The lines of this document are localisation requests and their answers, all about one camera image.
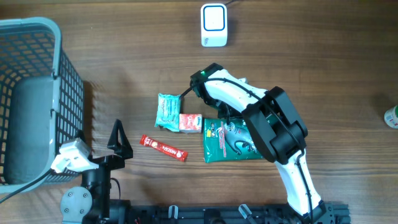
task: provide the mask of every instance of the gray plastic basket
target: gray plastic basket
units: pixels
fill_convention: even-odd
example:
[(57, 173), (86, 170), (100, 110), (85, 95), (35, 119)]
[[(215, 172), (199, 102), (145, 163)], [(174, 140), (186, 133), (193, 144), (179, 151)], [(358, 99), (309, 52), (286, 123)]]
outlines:
[[(83, 82), (54, 21), (0, 21), (0, 194), (50, 169), (62, 142), (83, 129), (83, 99)], [(76, 176), (50, 175), (27, 190)]]

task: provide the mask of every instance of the pink box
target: pink box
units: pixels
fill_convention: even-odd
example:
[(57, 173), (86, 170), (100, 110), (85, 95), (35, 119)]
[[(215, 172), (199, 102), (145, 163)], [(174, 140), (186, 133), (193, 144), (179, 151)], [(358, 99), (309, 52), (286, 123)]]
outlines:
[(184, 133), (200, 133), (202, 122), (201, 114), (180, 114), (179, 129)]

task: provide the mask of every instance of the teal snack packet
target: teal snack packet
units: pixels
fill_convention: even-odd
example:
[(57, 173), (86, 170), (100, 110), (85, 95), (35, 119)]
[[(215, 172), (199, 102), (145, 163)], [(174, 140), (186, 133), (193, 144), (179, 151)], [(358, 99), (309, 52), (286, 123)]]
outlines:
[(180, 95), (173, 96), (159, 93), (155, 127), (162, 126), (174, 132), (180, 131), (178, 128), (180, 108)]
[(263, 158), (241, 119), (205, 119), (203, 147), (206, 163)]

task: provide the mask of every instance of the white device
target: white device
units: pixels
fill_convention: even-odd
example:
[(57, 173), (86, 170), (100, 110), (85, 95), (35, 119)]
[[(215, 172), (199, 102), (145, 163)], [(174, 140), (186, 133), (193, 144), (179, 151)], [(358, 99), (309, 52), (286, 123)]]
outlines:
[(60, 147), (60, 154), (55, 157), (51, 169), (56, 173), (63, 172), (65, 168), (75, 172), (98, 169), (98, 164), (88, 160), (90, 150), (80, 138), (65, 141)]
[[(211, 78), (226, 78), (228, 80), (234, 81), (252, 91), (258, 97), (262, 98), (265, 95), (266, 90), (253, 87), (248, 85), (237, 78), (229, 74), (225, 69), (218, 70), (208, 77)], [(251, 97), (246, 91), (242, 90), (240, 87), (223, 81), (212, 81), (205, 83), (206, 91), (215, 100), (220, 100), (230, 105), (238, 112), (242, 112), (248, 104), (254, 104), (257, 99)], [(297, 157), (301, 155), (301, 151), (296, 152), (292, 157), (289, 158), (289, 162), (283, 165), (275, 161), (275, 165), (278, 168), (279, 174), (285, 184), (287, 192), (287, 201), (289, 205), (300, 215), (309, 213), (310, 206), (308, 202), (307, 191), (300, 175), (299, 168), (296, 164)], [(303, 174), (305, 180), (307, 181), (308, 188), (311, 193), (312, 210), (318, 206), (321, 201), (321, 196), (318, 195), (315, 190), (310, 173), (308, 171), (307, 162), (305, 160), (305, 154), (300, 158), (300, 163), (302, 166)]]
[(228, 38), (227, 10), (224, 4), (205, 4), (200, 9), (201, 44), (222, 47)]

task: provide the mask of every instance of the wooden table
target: wooden table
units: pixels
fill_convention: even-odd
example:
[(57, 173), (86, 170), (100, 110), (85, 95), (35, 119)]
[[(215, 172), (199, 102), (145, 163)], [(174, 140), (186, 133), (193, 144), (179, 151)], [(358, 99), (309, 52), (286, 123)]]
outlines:
[[(202, 2), (1, 6), (0, 18), (45, 16), (85, 80), (85, 134), (96, 155), (119, 118), (134, 150), (112, 176), (133, 204), (285, 203), (274, 164), (203, 162), (201, 134), (154, 128), (157, 94), (179, 94), (212, 62), (261, 88), (282, 87), (308, 127), (308, 166), (324, 201), (347, 203), (353, 223), (398, 222), (398, 5), (385, 2), (243, 1), (228, 8), (222, 48), (200, 44)], [(193, 93), (184, 113), (215, 118)], [(139, 145), (147, 134), (189, 152), (185, 163)], [(80, 178), (0, 205), (0, 223), (60, 223), (59, 203)], [(112, 198), (118, 195), (112, 189)]]

